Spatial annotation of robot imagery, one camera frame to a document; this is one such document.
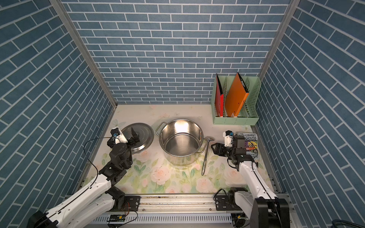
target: blue brick wallpaper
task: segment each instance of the blue brick wallpaper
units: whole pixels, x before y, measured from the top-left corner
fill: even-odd
[[[73,193],[111,109],[48,0],[0,0],[0,227]]]
[[[304,227],[365,224],[364,12],[301,0],[262,83],[258,129]]]
[[[256,76],[289,0],[63,0],[115,99],[210,103],[215,73]]]

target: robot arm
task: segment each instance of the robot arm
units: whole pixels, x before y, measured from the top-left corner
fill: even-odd
[[[231,188],[228,203],[232,208],[239,206],[250,219],[250,227],[289,228],[289,206],[280,199],[265,183],[257,170],[251,155],[246,154],[244,136],[233,135],[231,131],[223,133],[224,144],[211,145],[214,154],[225,156],[246,180],[252,196],[244,188]]]
[[[132,129],[132,137],[126,139],[118,128],[111,130],[108,146],[112,148],[111,160],[83,188],[46,213],[37,211],[28,221],[27,228],[81,228],[95,217],[113,207],[124,205],[124,192],[114,185],[132,165],[131,146],[139,142]]]

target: pot rim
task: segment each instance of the pot rim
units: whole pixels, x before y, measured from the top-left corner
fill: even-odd
[[[162,144],[161,144],[161,138],[162,138],[162,131],[165,129],[165,127],[167,126],[167,125],[169,125],[170,123],[172,123],[172,122],[174,122],[174,121],[176,121],[176,120],[186,120],[186,121],[190,121],[190,122],[192,122],[192,123],[194,123],[194,124],[196,124],[198,127],[199,127],[199,130],[200,130],[200,132],[201,132],[201,136],[202,136],[202,141],[201,141],[201,143],[200,143],[200,145],[199,145],[199,148],[198,149],[196,149],[193,153],[191,153],[191,154],[187,154],[187,155],[184,155],[184,156],[178,156],[178,155],[174,155],[174,154],[170,154],[168,151],[166,151],[165,150],[165,148],[162,146]],[[163,129],[161,130],[161,133],[160,133],[160,136],[158,137],[158,141],[159,141],[159,143],[160,143],[160,146],[161,146],[161,148],[166,152],[166,153],[168,153],[169,155],[171,155],[171,156],[174,156],[174,157],[178,157],[178,158],[184,158],[184,157],[188,157],[188,156],[190,156],[190,155],[193,155],[193,154],[195,154],[197,151],[199,151],[199,149],[201,148],[201,146],[203,145],[203,142],[204,142],[204,134],[203,134],[203,130],[201,129],[201,127],[196,123],[196,122],[194,122],[194,121],[192,121],[192,120],[188,120],[188,119],[175,119],[175,120],[171,120],[170,122],[168,122],[164,127],[163,127]]]

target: book cover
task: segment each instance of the book cover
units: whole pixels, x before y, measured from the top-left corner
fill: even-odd
[[[215,90],[215,109],[217,111],[217,116],[223,117],[223,90],[220,84],[218,74],[215,77],[217,81],[217,88]]]
[[[251,155],[255,161],[260,160],[260,155],[258,154],[257,149],[257,134],[238,132],[237,135],[245,137],[246,154]]]
[[[245,82],[237,72],[229,89],[224,107],[228,117],[237,117],[249,95]]]

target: floral tablecloth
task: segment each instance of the floral tablecloth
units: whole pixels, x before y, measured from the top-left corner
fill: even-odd
[[[162,121],[186,118],[196,122],[203,129],[204,134],[207,132],[212,134],[209,136],[214,137],[216,141],[211,144],[223,143],[222,132],[226,130],[251,132],[250,126],[213,125],[210,112],[210,105],[120,105],[117,107],[109,129],[119,127],[121,130],[131,123],[144,122],[155,130]],[[106,141],[107,139],[103,140],[93,161],[99,170],[110,160],[111,149],[106,146]],[[126,194],[214,193],[220,188],[229,190],[230,187],[248,189],[246,181],[237,170],[229,167],[227,158],[214,155],[210,146],[205,174],[202,176],[204,155],[205,152],[201,153],[197,161],[189,166],[172,165],[166,160],[165,152],[159,145],[158,136],[155,135],[148,149],[133,155],[132,168],[127,170],[127,174],[116,186]],[[257,162],[259,173],[272,189],[264,163],[261,160]],[[91,167],[84,183],[94,178],[95,174],[96,170]]]

